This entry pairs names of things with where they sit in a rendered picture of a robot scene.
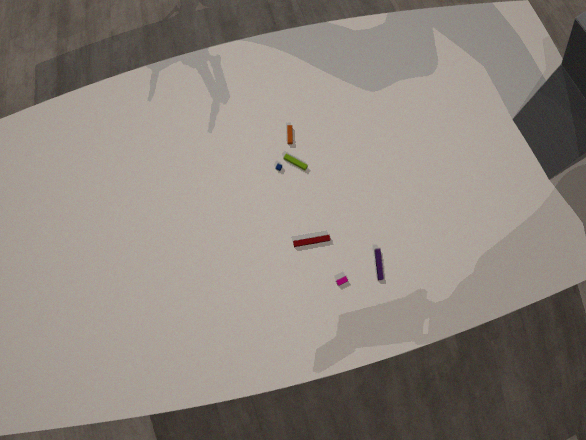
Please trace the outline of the lime green rod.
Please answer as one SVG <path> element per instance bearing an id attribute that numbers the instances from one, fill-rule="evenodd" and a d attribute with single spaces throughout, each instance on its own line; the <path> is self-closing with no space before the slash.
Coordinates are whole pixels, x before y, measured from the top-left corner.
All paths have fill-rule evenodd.
<path id="1" fill-rule="evenodd" d="M 294 158 L 294 157 L 292 157 L 292 156 L 290 156 L 290 155 L 288 155 L 288 154 L 285 154 L 285 156 L 284 156 L 284 160 L 286 160 L 286 161 L 288 161 L 288 162 L 292 163 L 293 165 L 295 165 L 295 166 L 297 166 L 297 167 L 299 167 L 299 168 L 303 169 L 304 171 L 305 171 L 305 170 L 307 169 L 307 167 L 308 167 L 308 165 L 307 165 L 307 164 L 305 164 L 305 163 L 303 163 L 303 162 L 301 162 L 301 161 L 297 160 L 296 158 Z"/>

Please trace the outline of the dark red rod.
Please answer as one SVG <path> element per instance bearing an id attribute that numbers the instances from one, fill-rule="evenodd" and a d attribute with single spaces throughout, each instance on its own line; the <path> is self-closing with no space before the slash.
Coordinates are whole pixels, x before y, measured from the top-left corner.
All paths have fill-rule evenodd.
<path id="1" fill-rule="evenodd" d="M 330 235 L 293 241 L 294 247 L 330 241 Z"/>

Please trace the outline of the purple rod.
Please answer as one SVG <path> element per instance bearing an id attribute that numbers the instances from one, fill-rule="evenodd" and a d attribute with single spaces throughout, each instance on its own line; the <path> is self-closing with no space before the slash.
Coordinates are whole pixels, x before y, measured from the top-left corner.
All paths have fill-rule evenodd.
<path id="1" fill-rule="evenodd" d="M 375 249 L 375 259 L 376 259 L 376 269 L 377 269 L 377 279 L 383 280 L 383 268 L 382 268 L 382 259 L 381 259 L 381 250 Z"/>

